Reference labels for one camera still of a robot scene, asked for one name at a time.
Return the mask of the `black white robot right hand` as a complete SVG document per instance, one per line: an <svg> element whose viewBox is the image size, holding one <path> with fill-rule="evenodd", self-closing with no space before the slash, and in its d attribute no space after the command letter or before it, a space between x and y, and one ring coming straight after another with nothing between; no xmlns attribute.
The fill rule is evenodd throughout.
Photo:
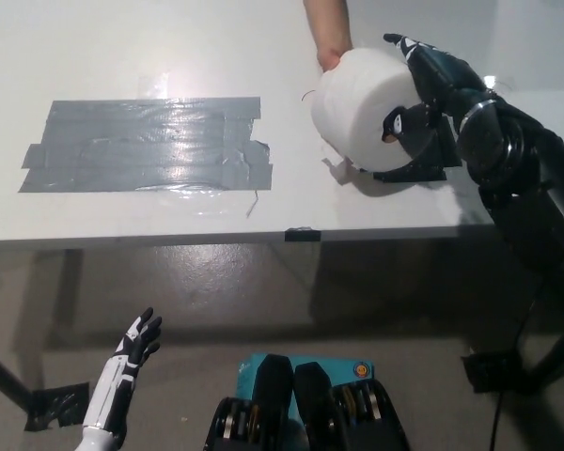
<svg viewBox="0 0 564 451"><path fill-rule="evenodd" d="M494 95L465 60L405 35L386 33L383 39L403 55L420 98L420 103L398 106L386 116L384 142L420 138L437 129L443 116L460 122L494 102Z"/></svg>

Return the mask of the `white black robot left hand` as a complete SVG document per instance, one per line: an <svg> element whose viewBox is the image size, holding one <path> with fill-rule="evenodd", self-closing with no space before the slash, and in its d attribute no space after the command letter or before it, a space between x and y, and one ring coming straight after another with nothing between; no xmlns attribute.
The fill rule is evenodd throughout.
<svg viewBox="0 0 564 451"><path fill-rule="evenodd" d="M134 320L106 361L86 411L85 427L121 433L139 371L160 347L162 318L153 312L149 307Z"/></svg>

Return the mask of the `person's bare hand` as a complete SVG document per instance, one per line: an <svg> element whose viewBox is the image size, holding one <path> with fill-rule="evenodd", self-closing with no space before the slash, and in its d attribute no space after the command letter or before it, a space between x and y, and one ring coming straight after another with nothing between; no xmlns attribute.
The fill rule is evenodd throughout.
<svg viewBox="0 0 564 451"><path fill-rule="evenodd" d="M343 55L353 48L351 42L330 43L317 46L317 60L323 72L333 70Z"/></svg>

